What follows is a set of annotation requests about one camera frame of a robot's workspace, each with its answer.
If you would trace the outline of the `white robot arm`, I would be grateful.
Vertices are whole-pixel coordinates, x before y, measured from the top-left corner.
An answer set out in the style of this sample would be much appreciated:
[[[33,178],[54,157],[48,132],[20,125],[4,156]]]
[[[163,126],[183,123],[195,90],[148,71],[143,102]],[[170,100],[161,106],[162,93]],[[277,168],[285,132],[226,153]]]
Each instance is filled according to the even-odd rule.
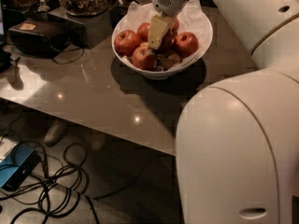
[[[185,105],[176,163],[185,224],[292,224],[299,161],[299,0],[213,0],[257,71]]]

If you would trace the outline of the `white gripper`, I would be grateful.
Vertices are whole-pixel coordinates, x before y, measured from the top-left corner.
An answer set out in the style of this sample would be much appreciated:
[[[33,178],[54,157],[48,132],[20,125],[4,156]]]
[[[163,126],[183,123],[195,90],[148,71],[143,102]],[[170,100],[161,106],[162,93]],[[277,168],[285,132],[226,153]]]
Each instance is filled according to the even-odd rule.
[[[177,16],[187,1],[188,0],[151,0],[155,10],[160,12],[151,18],[149,24],[148,42],[152,49],[158,49],[161,46],[164,36],[170,29],[169,17]]]

